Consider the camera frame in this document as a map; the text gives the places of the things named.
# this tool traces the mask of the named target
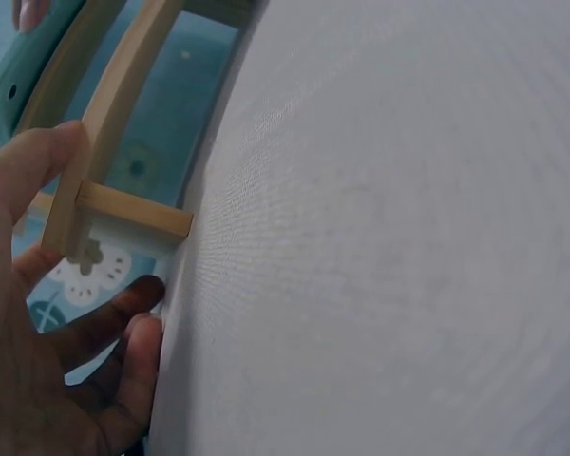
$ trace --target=wooden frame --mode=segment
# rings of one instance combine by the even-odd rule
[[[119,43],[83,117],[81,150],[63,173],[50,205],[45,248],[79,256],[98,215],[124,225],[124,233],[144,229],[167,243],[187,237],[191,214],[102,185],[145,79],[182,8],[183,0],[146,0]],[[40,200],[48,204],[45,197],[36,203]]]
[[[126,0],[86,0],[55,49],[15,134],[52,127],[63,119],[88,64]],[[55,197],[43,193],[30,211],[47,216],[43,246],[76,257],[95,221],[132,238],[159,244],[185,239],[192,215],[104,187],[123,130],[167,34],[182,9],[235,28],[250,19],[255,0],[146,0],[116,49],[83,117],[87,142],[60,180]],[[24,230],[26,216],[15,226]]]

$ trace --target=skin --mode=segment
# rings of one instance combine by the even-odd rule
[[[80,123],[30,130],[0,150],[0,456],[122,454],[147,431],[162,324],[161,281],[136,280],[103,307],[38,333],[26,297],[62,259],[36,245],[11,257],[12,227],[84,140]],[[64,375],[120,338],[83,384]]]
[[[11,0],[11,19],[15,30],[29,33],[45,18],[50,0]]]

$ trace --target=finger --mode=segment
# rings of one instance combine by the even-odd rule
[[[152,310],[163,295],[162,281],[145,275],[102,307],[43,337],[57,352],[64,371],[72,371],[118,339],[131,318]]]
[[[19,8],[18,30],[21,33],[34,30],[47,15],[48,6],[48,0],[22,0]]]
[[[114,400],[123,373],[124,356],[129,338],[135,326],[151,313],[135,315],[124,330],[123,337],[107,356],[102,365],[91,373],[80,385],[67,389],[71,400],[87,413],[95,414],[107,407]]]
[[[158,377],[162,325],[157,318],[140,321],[129,338],[123,376],[114,402],[97,417],[97,439],[108,454],[122,454],[145,434]]]
[[[85,139],[82,124],[69,122],[26,131],[0,149],[0,205],[9,211],[13,225]]]
[[[42,249],[39,242],[16,257],[12,262],[12,271],[23,296],[28,296],[62,258],[59,254]]]
[[[19,31],[19,14],[21,14],[21,0],[12,0],[10,7],[10,20],[16,31]]]

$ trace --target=white fabric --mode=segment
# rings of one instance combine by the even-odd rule
[[[152,455],[570,456],[570,0],[271,0],[211,140]]]

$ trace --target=flower print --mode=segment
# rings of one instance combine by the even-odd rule
[[[48,278],[64,283],[64,294],[77,307],[92,305],[101,289],[115,290],[131,269],[131,255],[117,247],[90,240],[82,259],[64,258]]]
[[[138,197],[148,197],[159,182],[158,154],[140,140],[130,141],[114,161],[110,182],[114,188]]]

